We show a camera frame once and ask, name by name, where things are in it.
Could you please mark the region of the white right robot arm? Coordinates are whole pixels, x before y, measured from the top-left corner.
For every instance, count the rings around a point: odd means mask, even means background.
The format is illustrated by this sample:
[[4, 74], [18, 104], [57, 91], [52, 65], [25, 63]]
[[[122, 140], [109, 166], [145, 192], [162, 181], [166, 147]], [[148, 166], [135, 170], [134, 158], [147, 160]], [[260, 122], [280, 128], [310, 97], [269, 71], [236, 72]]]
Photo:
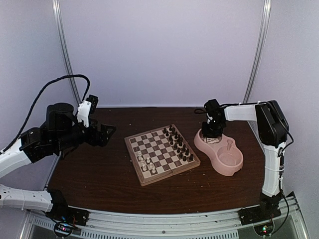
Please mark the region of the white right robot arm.
[[282, 198], [282, 174], [288, 122], [277, 101], [225, 104], [216, 99], [204, 104], [206, 121], [194, 138], [197, 149], [206, 154], [219, 174], [232, 176], [243, 166], [243, 154], [234, 139], [223, 134], [228, 121], [255, 121], [265, 154], [265, 175], [256, 216], [265, 220], [273, 215]]

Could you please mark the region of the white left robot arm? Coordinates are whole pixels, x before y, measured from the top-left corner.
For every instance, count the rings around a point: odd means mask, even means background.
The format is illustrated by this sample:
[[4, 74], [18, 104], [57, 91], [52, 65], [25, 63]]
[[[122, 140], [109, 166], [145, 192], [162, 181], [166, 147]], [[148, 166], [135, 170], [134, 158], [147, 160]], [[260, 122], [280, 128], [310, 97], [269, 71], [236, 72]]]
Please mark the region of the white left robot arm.
[[[35, 164], [52, 155], [60, 156], [65, 150], [73, 152], [81, 144], [104, 147], [116, 131], [113, 125], [98, 124], [90, 118], [95, 105], [83, 101], [78, 106], [77, 115], [68, 103], [49, 105], [46, 120], [40, 127], [33, 127], [13, 141], [13, 144], [0, 153], [0, 175]], [[22, 189], [7, 190], [0, 197], [1, 207], [33, 209], [53, 213], [61, 221], [67, 221], [72, 211], [59, 190], [30, 191]]]

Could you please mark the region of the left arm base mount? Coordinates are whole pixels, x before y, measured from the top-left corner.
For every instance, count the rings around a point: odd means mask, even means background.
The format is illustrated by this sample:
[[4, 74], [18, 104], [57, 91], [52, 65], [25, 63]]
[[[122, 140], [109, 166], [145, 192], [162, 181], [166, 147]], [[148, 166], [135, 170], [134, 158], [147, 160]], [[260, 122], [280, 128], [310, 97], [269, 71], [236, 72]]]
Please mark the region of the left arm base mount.
[[51, 210], [51, 212], [46, 212], [45, 214], [57, 222], [67, 223], [72, 226], [86, 226], [90, 213], [87, 210], [68, 207], [65, 210]]

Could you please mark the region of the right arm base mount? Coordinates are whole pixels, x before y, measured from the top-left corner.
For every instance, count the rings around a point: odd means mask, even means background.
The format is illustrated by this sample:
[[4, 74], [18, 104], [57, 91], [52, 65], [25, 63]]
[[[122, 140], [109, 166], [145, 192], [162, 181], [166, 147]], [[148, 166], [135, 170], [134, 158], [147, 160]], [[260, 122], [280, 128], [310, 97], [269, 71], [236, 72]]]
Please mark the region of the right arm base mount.
[[248, 225], [268, 221], [279, 217], [282, 213], [279, 208], [263, 212], [260, 206], [250, 208], [243, 207], [238, 212], [241, 225]]

